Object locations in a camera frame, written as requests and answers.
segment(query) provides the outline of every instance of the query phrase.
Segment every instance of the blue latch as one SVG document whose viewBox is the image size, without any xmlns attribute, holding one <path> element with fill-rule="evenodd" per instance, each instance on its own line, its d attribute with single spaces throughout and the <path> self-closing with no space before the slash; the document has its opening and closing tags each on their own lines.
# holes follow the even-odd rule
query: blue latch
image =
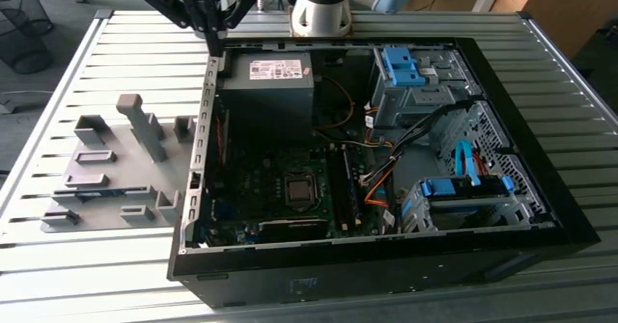
<svg viewBox="0 0 618 323">
<path fill-rule="evenodd" d="M 515 191 L 515 184 L 512 182 L 511 176 L 501 176 L 501 183 L 504 184 L 505 190 L 512 193 Z"/>
<path fill-rule="evenodd" d="M 433 196 L 455 195 L 455 186 L 449 178 L 439 178 L 436 180 L 427 180 L 431 186 Z"/>
<path fill-rule="evenodd" d="M 388 47 L 382 50 L 384 63 L 392 75 L 393 86 L 422 86 L 424 77 L 416 71 L 416 59 L 408 48 Z"/>
<path fill-rule="evenodd" d="M 405 215 L 405 212 L 406 212 L 406 210 L 409 209 L 410 206 L 412 206 L 412 201 L 408 200 L 405 206 L 401 209 L 401 216 Z"/>
<path fill-rule="evenodd" d="M 480 185 L 472 157 L 472 145 L 467 140 L 459 140 L 455 147 L 455 175 L 467 175 L 472 185 Z"/>
<path fill-rule="evenodd" d="M 431 189 L 428 187 L 428 184 L 427 182 L 422 182 L 420 184 L 420 190 L 422 191 L 422 196 L 427 197 L 427 196 L 431 196 Z"/>
<path fill-rule="evenodd" d="M 447 196 L 455 195 L 455 186 L 448 178 L 436 178 L 420 183 L 422 196 Z"/>
</svg>

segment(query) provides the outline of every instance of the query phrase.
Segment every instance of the open computer tower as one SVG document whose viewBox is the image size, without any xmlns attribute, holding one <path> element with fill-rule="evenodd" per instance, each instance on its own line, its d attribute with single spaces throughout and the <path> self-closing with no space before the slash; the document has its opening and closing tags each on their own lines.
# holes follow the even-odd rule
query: open computer tower
<svg viewBox="0 0 618 323">
<path fill-rule="evenodd" d="M 210 307 L 497 281 L 599 241 L 468 38 L 225 40 L 169 279 Z"/>
</svg>

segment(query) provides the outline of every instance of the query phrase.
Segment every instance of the slotted metal surface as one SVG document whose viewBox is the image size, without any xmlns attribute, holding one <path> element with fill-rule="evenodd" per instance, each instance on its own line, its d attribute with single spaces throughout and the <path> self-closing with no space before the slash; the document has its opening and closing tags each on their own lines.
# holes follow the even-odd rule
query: slotted metal surface
<svg viewBox="0 0 618 323">
<path fill-rule="evenodd" d="M 286 15 L 249 14 L 230 36 L 288 34 Z M 45 322 L 165 319 L 427 322 L 585 319 L 618 315 L 618 135 L 605 111 L 531 21 L 513 14 L 354 14 L 361 36 L 473 37 L 601 242 L 481 287 L 213 312 L 165 279 L 170 228 L 43 234 L 37 217 L 75 144 L 81 114 L 124 124 L 117 96 L 137 92 L 160 122 L 194 114 L 205 45 L 154 12 L 116 12 L 89 27 L 0 192 L 0 317 Z"/>
</svg>

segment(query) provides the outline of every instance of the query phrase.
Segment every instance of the black mesh wastebasket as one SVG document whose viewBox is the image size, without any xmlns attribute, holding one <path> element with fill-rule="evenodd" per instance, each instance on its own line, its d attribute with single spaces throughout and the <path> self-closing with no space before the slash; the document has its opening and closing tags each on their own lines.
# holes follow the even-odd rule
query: black mesh wastebasket
<svg viewBox="0 0 618 323">
<path fill-rule="evenodd" d="M 38 72 L 49 66 L 50 53 L 34 32 L 31 22 L 23 12 L 9 13 L 0 10 L 0 59 L 21 74 Z"/>
<path fill-rule="evenodd" d="M 22 31 L 25 35 L 43 35 L 54 28 L 38 0 L 0 0 L 0 12 L 10 21 L 14 19 L 15 26 L 25 14 L 30 23 L 29 26 L 19 28 L 19 30 L 30 30 Z"/>
</svg>

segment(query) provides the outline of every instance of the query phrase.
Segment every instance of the ram slot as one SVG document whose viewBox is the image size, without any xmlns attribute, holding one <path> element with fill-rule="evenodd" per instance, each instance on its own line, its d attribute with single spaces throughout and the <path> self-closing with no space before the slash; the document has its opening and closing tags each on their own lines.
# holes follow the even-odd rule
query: ram slot
<svg viewBox="0 0 618 323">
<path fill-rule="evenodd" d="M 336 228 L 348 231 L 358 224 L 358 220 L 356 218 L 357 196 L 353 195 L 356 191 L 354 182 L 346 165 L 344 149 L 333 148 L 326 151 L 326 169 Z"/>
</svg>

